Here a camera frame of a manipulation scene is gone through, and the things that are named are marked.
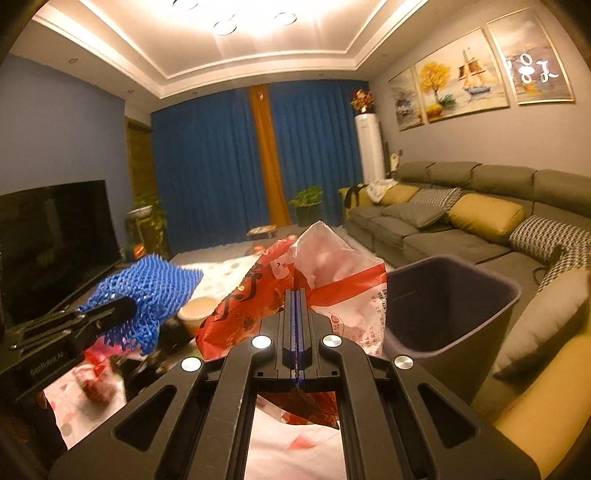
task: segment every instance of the blue wall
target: blue wall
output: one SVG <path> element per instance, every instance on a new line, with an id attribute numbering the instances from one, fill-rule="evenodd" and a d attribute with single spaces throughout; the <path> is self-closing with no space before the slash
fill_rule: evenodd
<path id="1" fill-rule="evenodd" d="M 0 194 L 106 180 L 117 239 L 133 204 L 125 101 L 31 60 L 0 66 Z"/>

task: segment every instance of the blue mesh bag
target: blue mesh bag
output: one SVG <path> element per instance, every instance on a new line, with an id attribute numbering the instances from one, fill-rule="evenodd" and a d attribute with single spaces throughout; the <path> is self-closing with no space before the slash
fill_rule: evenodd
<path id="1" fill-rule="evenodd" d="M 201 270 L 185 270 L 149 255 L 100 282 L 79 310 L 86 312 L 121 297 L 134 299 L 135 317 L 109 330 L 105 343 L 121 345 L 123 350 L 139 347 L 147 355 L 158 344 L 160 325 L 189 301 L 202 278 Z"/>

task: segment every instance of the framed wall art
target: framed wall art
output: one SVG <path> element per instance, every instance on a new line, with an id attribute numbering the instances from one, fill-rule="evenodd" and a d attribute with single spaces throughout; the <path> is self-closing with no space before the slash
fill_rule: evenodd
<path id="1" fill-rule="evenodd" d="M 431 122 L 509 106 L 498 65 L 481 28 L 431 53 L 415 68 Z"/>
<path id="2" fill-rule="evenodd" d="M 406 69 L 388 81 L 396 108 L 396 120 L 400 131 L 424 125 L 421 103 L 413 69 Z"/>
<path id="3" fill-rule="evenodd" d="M 537 13 L 526 8 L 487 23 L 517 105 L 574 102 L 554 44 Z"/>

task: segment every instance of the gray pillow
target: gray pillow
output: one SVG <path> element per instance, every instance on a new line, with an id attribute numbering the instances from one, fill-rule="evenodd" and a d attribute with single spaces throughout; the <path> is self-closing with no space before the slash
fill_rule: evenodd
<path id="1" fill-rule="evenodd" d="M 395 203 L 382 211 L 384 216 L 397 218 L 419 229 L 434 224 L 445 213 L 444 207 L 422 203 Z"/>
<path id="2" fill-rule="evenodd" d="M 493 366 L 499 380 L 551 358 L 577 332 L 589 308 L 588 270 L 556 277 L 525 308 L 501 347 Z"/>

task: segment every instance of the ceiling trim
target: ceiling trim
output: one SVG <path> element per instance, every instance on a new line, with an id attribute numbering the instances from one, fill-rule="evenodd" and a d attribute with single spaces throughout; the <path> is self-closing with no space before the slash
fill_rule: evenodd
<path id="1" fill-rule="evenodd" d="M 152 95 L 162 98 L 161 86 L 149 75 L 127 60 L 123 55 L 87 30 L 78 22 L 61 13 L 57 8 L 45 4 L 33 17 L 33 20 L 50 28 L 56 33 L 93 53 L 112 67 L 125 73 L 133 81 L 139 83 Z"/>
<path id="2" fill-rule="evenodd" d="M 386 41 L 406 20 L 409 19 L 419 8 L 426 4 L 428 0 L 404 0 L 402 5 L 398 7 L 392 15 L 384 22 L 378 31 L 369 39 L 369 41 L 361 48 L 359 53 L 355 56 L 355 69 L 369 58 L 369 56 L 376 51 L 379 46 Z"/>
<path id="3" fill-rule="evenodd" d="M 187 75 L 189 73 L 198 72 L 199 70 L 206 70 L 209 68 L 219 67 L 221 65 L 226 65 L 229 63 L 238 63 L 240 61 L 245 61 L 245 60 L 258 60 L 258 59 L 273 58 L 273 57 L 284 56 L 284 55 L 301 55 L 301 54 L 337 55 L 337 56 L 347 55 L 349 53 L 349 51 L 351 50 L 351 48 L 353 47 L 354 43 L 359 38 L 359 36 L 367 28 L 367 26 L 373 20 L 373 18 L 377 15 L 379 10 L 385 5 L 387 0 L 380 0 L 379 4 L 371 12 L 371 14 L 366 19 L 363 26 L 361 26 L 361 29 L 357 32 L 357 34 L 354 36 L 353 40 L 351 41 L 351 43 L 349 44 L 349 46 L 345 50 L 293 50 L 293 51 L 279 51 L 279 52 L 274 51 L 274 52 L 267 52 L 267 53 L 256 53 L 253 55 L 245 55 L 243 57 L 235 57 L 235 58 L 228 59 L 228 60 L 220 60 L 220 61 L 214 61 L 211 63 L 206 63 L 203 65 L 200 65 L 199 67 L 194 67 L 192 69 L 183 70 L 182 72 L 178 72 L 178 73 L 174 73 L 174 74 L 166 73 L 164 71 L 164 69 L 162 67 L 160 67 L 160 65 L 158 65 L 152 58 L 150 58 L 150 56 L 146 52 L 144 52 L 139 47 L 139 45 L 137 45 L 133 40 L 131 40 L 129 35 L 127 35 L 125 33 L 125 31 L 119 26 L 119 24 L 115 20 L 113 20 L 109 15 L 107 15 L 105 12 L 103 12 L 99 7 L 97 7 L 92 2 L 92 0 L 78 0 L 78 1 L 82 5 L 84 5 L 88 10 L 90 10 L 93 14 L 95 14 L 98 18 L 100 18 L 100 20 L 103 23 L 105 23 L 111 30 L 113 30 L 117 35 L 119 35 L 121 37 L 121 39 L 127 43 L 127 45 L 129 45 L 139 55 L 141 55 L 141 57 L 145 61 L 147 61 L 153 68 L 155 68 L 156 71 L 160 75 L 162 75 L 162 77 L 164 77 L 167 80 L 172 80 L 177 77 Z"/>
<path id="4" fill-rule="evenodd" d="M 88 0 L 79 0 L 87 8 Z M 103 22 L 105 22 L 109 28 L 113 29 L 126 43 L 130 45 L 138 54 L 142 55 L 152 67 L 154 67 L 165 80 L 164 84 L 157 82 L 149 75 L 144 73 L 139 67 L 134 65 L 132 62 L 127 60 L 122 54 L 118 53 L 108 43 L 101 40 L 99 37 L 94 35 L 92 32 L 87 30 L 85 27 L 72 20 L 67 15 L 63 14 L 51 5 L 45 5 L 33 18 L 41 25 L 52 29 L 53 31 L 63 35 L 77 45 L 89 50 L 91 53 L 107 62 L 107 64 L 120 70 L 122 73 L 127 75 L 133 81 L 146 88 L 150 93 L 159 99 L 176 95 L 179 93 L 187 92 L 193 89 L 198 89 L 215 83 L 225 82 L 228 80 L 236 80 L 238 78 L 253 77 L 262 74 L 274 74 L 274 73 L 289 73 L 297 71 L 341 71 L 341 72 L 354 72 L 363 65 L 363 63 L 369 58 L 369 56 L 397 29 L 402 25 L 413 13 L 427 3 L 428 0 L 404 0 L 395 12 L 381 25 L 377 32 L 368 40 L 368 42 L 361 47 L 357 55 L 354 57 L 348 57 L 347 53 L 353 47 L 355 41 L 359 38 L 362 31 L 367 28 L 369 22 L 375 17 L 377 12 L 384 6 L 387 0 L 381 0 L 378 6 L 370 15 L 367 22 L 364 24 L 362 30 L 357 34 L 356 38 L 351 42 L 348 50 L 346 51 L 332 51 L 332 50 L 319 50 L 319 51 L 289 51 L 289 52 L 272 52 L 265 54 L 256 54 L 251 56 L 245 56 L 235 58 L 231 60 L 224 60 L 220 62 L 214 62 L 207 65 L 199 66 L 195 69 L 190 69 L 185 72 L 180 72 L 172 76 L 167 76 L 162 72 L 158 66 L 154 64 L 145 53 L 137 46 L 130 42 L 131 39 L 122 36 L 122 31 L 117 31 L 113 26 L 105 21 L 104 18 L 98 16 Z M 305 59 L 292 59 L 289 58 L 293 55 L 305 54 L 308 57 Z M 314 58 L 314 55 L 323 55 L 332 57 Z M 247 63 L 237 66 L 232 66 L 232 63 L 248 60 L 260 60 L 266 59 L 266 61 L 257 61 L 253 63 Z M 194 76 L 186 77 L 184 79 L 178 79 L 170 82 L 180 76 L 186 76 L 190 73 L 198 72 L 200 70 L 211 69 L 220 65 L 230 64 L 227 68 L 217 69 L 209 72 L 203 72 Z"/>

